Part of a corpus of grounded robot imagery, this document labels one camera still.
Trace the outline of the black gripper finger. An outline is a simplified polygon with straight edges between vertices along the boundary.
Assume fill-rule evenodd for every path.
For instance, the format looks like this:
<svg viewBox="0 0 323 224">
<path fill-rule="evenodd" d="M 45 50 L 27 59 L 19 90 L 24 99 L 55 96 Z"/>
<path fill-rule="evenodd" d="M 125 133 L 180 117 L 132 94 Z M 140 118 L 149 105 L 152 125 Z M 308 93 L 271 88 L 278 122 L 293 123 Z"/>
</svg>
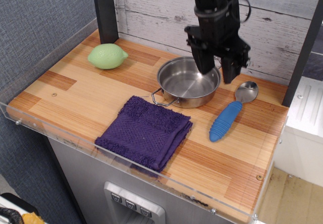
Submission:
<svg viewBox="0 0 323 224">
<path fill-rule="evenodd" d="M 199 72 L 203 75 L 207 74 L 214 68 L 213 53 L 206 47 L 191 44 L 191 51 Z"/>
<path fill-rule="evenodd" d="M 240 58 L 238 56 L 224 56 L 221 58 L 221 65 L 224 83 L 231 84 L 231 82 L 240 75 L 242 68 Z"/>
</svg>

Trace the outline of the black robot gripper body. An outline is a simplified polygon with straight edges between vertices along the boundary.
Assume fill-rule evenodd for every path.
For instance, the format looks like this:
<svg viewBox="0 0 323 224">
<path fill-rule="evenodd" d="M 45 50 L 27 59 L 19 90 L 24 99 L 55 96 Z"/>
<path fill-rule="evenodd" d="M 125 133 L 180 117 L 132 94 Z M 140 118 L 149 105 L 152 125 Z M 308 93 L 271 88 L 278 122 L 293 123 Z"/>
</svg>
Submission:
<svg viewBox="0 0 323 224">
<path fill-rule="evenodd" d="M 187 26 L 187 44 L 201 45 L 208 48 L 217 57 L 238 56 L 242 67 L 249 61 L 250 46 L 243 41 L 240 29 L 239 6 L 225 6 L 223 9 L 202 10 L 194 8 L 198 17 L 198 26 Z"/>
</svg>

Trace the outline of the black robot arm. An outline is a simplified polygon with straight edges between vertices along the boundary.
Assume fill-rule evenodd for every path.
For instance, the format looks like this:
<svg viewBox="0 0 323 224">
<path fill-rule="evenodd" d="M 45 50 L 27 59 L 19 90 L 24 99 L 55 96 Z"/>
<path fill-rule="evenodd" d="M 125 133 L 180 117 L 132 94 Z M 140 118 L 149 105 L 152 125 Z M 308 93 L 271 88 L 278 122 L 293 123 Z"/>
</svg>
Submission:
<svg viewBox="0 0 323 224">
<path fill-rule="evenodd" d="M 187 26 L 187 44 L 199 72 L 208 73 L 220 59 L 223 78 L 230 84 L 247 66 L 250 46 L 240 38 L 239 0 L 195 0 L 197 26 Z"/>
</svg>

